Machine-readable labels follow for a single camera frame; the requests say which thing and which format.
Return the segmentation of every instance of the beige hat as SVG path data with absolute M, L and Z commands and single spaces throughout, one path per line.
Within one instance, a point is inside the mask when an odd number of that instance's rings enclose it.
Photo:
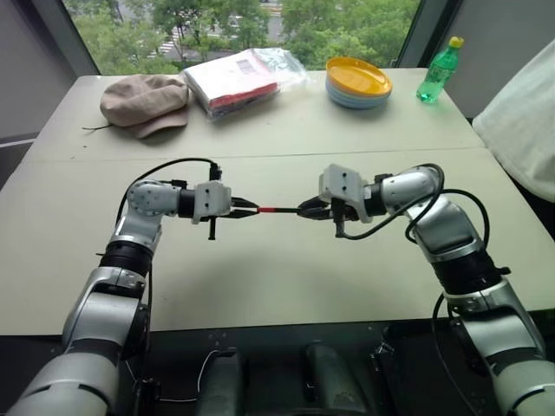
M 131 75 L 104 91 L 101 111 L 111 124 L 142 139 L 157 130 L 186 126 L 189 89 L 165 75 Z

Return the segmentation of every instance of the stack of plates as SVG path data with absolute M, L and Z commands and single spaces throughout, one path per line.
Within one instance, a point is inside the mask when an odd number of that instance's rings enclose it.
M 347 108 L 385 104 L 393 84 L 380 69 L 355 58 L 336 57 L 326 63 L 326 89 L 331 100 Z

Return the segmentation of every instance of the window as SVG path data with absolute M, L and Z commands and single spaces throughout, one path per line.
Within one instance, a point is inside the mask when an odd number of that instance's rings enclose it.
M 349 55 L 390 67 L 420 0 L 62 0 L 103 75 L 175 73 L 247 48 L 307 69 Z

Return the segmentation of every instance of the plastic bag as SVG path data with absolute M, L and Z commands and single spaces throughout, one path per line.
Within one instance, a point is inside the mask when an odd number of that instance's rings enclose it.
M 181 74 L 211 120 L 253 107 L 309 80 L 304 66 L 281 48 L 247 49 Z

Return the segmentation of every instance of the hat brim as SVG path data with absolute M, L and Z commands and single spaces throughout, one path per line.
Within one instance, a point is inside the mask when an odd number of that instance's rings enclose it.
M 164 128 L 186 126 L 187 122 L 187 108 L 183 107 L 144 123 L 124 128 L 131 132 L 137 139 L 144 139 L 148 135 Z

